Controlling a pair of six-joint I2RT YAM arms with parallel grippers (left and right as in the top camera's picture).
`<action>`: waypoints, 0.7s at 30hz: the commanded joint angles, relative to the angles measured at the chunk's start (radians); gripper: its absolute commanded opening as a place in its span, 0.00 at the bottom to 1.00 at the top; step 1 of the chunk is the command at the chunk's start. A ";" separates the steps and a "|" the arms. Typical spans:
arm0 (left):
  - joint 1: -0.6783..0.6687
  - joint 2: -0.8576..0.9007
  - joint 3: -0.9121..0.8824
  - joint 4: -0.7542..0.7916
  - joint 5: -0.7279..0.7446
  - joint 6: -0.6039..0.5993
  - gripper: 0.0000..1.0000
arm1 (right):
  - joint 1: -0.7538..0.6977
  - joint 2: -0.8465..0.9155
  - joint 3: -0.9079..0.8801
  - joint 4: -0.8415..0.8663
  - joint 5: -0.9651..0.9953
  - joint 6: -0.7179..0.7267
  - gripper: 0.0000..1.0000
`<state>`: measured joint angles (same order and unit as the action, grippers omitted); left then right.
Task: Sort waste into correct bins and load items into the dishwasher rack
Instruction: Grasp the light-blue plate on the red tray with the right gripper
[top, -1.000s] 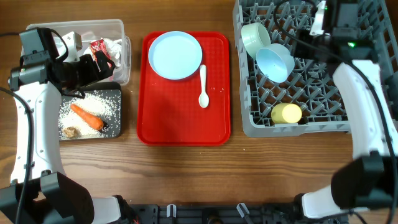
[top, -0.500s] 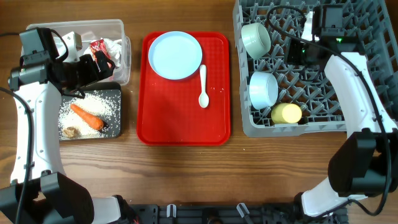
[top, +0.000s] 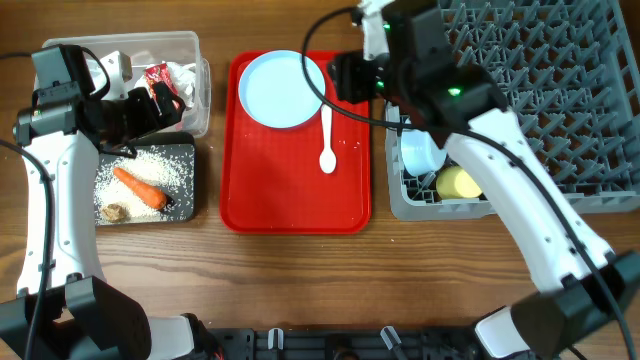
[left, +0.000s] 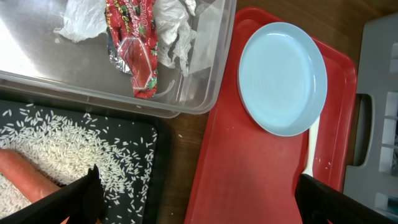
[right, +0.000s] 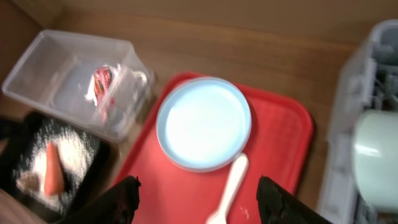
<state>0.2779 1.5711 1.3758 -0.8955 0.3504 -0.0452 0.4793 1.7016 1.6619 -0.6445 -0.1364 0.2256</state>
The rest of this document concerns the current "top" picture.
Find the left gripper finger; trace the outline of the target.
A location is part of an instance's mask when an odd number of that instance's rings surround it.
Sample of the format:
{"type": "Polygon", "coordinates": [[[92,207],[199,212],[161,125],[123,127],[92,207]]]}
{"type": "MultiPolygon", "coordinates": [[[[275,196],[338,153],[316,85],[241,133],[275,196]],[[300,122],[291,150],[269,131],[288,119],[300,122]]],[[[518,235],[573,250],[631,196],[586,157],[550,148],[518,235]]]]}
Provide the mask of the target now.
{"type": "Polygon", "coordinates": [[[186,104],[164,82],[158,82],[151,86],[156,95],[156,103],[159,108],[159,126],[168,128],[182,121],[186,104]]]}
{"type": "Polygon", "coordinates": [[[129,142],[118,146],[101,145],[99,147],[99,153],[104,155],[110,155],[115,157],[124,157],[129,159],[135,159],[138,155],[136,148],[129,142]]]}

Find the orange carrot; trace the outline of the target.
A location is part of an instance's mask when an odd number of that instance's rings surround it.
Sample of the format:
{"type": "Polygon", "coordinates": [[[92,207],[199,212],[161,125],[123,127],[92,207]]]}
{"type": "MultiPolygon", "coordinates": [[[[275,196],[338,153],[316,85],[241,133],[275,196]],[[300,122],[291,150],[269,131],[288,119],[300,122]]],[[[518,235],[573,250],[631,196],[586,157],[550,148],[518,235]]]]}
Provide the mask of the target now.
{"type": "Polygon", "coordinates": [[[167,197],[159,188],[137,179],[129,172],[119,167],[115,167],[113,169],[113,174],[150,208],[162,210],[166,206],[167,197]]]}

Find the yellow plastic cup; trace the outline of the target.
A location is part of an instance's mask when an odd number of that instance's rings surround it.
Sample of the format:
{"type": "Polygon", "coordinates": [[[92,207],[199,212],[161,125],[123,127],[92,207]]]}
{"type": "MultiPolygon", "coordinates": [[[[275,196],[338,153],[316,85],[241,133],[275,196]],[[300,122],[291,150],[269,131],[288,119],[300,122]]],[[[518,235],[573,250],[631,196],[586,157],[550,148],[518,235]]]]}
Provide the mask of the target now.
{"type": "Polygon", "coordinates": [[[436,179],[436,191],[442,199],[477,198],[481,188],[460,166],[447,167],[436,179]]]}

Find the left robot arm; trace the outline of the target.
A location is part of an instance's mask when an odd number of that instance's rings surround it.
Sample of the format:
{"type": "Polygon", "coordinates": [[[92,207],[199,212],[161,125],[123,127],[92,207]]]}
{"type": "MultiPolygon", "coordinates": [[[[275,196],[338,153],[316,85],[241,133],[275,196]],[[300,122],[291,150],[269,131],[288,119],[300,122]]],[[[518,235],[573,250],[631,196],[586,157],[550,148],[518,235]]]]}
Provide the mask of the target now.
{"type": "Polygon", "coordinates": [[[163,83],[109,99],[82,46],[46,47],[31,58],[38,88],[8,143],[28,173],[27,247],[16,297],[1,306],[2,340],[23,359],[200,353],[207,332],[195,316],[150,317],[106,282],[94,223],[100,156],[134,157],[134,140],[181,120],[183,100],[163,83]]]}

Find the red snack wrapper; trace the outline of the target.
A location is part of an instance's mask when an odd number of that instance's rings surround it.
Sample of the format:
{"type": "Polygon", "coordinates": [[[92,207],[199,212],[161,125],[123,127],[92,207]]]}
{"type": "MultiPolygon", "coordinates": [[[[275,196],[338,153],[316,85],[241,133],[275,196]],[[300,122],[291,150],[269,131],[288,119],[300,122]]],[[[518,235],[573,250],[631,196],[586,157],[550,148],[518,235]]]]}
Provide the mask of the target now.
{"type": "Polygon", "coordinates": [[[173,84],[173,81],[171,79],[171,75],[170,75],[170,72],[169,72],[169,68],[168,68],[168,65],[166,63],[153,65],[153,66],[148,67],[147,69],[145,69],[144,70],[144,81],[145,81],[146,85],[148,86],[149,91],[150,91],[150,93],[153,96],[155,101],[158,100],[158,97],[157,97],[157,94],[156,94],[153,86],[155,84],[158,84],[158,83],[165,84],[168,87],[168,89],[174,95],[178,95],[178,90],[175,87],[175,85],[173,84]]]}

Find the white plastic spoon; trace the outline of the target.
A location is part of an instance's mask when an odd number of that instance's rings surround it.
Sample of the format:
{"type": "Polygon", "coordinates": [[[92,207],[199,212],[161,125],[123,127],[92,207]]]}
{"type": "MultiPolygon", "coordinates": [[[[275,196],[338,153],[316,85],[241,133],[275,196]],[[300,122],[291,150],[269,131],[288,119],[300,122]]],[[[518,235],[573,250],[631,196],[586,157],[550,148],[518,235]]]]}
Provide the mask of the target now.
{"type": "Polygon", "coordinates": [[[331,146],[332,135],[332,109],[322,105],[320,110],[321,127],[323,137],[323,149],[319,157],[319,165],[323,173],[331,174],[337,166],[337,157],[331,146]]]}

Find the brown food scrap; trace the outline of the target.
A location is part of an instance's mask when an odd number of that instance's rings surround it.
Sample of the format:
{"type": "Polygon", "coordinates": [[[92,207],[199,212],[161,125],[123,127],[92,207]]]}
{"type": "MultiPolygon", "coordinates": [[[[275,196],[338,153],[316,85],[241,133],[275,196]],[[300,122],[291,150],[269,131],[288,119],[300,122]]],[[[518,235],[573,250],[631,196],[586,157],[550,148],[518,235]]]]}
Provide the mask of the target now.
{"type": "Polygon", "coordinates": [[[101,209],[102,217],[110,223],[118,223],[127,218],[127,211],[118,204],[109,204],[101,209]]]}

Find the light blue plate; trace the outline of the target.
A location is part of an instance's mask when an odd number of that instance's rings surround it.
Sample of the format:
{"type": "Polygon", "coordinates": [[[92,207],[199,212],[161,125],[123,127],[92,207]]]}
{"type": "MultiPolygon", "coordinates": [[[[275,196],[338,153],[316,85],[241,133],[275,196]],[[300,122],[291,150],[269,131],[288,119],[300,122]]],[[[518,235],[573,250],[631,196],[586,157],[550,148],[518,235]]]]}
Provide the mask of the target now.
{"type": "Polygon", "coordinates": [[[326,93],[325,77],[310,58],[302,61],[299,52],[276,50],[259,55],[242,72],[238,96],[244,111],[257,123],[274,129],[288,129],[310,120],[322,101],[312,91],[303,73],[315,88],[326,93]]]}

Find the light blue bowl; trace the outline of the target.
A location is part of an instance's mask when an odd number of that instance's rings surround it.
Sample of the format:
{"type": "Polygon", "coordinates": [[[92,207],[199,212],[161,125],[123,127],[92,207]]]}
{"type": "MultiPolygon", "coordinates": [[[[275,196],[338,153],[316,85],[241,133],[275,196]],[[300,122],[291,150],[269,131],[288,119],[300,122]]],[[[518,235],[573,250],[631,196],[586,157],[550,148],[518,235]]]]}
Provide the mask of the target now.
{"type": "Polygon", "coordinates": [[[447,157],[447,152],[437,146],[428,132],[419,130],[404,131],[400,149],[404,168],[412,176],[438,171],[447,157]]]}

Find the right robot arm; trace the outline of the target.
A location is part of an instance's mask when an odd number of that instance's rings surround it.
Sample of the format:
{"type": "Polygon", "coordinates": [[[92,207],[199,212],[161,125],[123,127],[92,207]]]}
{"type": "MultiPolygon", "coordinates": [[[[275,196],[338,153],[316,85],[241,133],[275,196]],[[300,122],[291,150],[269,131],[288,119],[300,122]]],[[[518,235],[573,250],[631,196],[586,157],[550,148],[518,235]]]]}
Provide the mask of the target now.
{"type": "Polygon", "coordinates": [[[480,187],[514,238],[534,294],[484,316],[484,354],[551,359],[611,321],[639,290],[639,256],[616,254],[577,214],[529,147],[517,114],[483,67],[460,65],[434,1],[364,1],[349,9],[360,51],[329,68],[341,100],[382,97],[404,131],[445,137],[445,150],[480,187]]]}

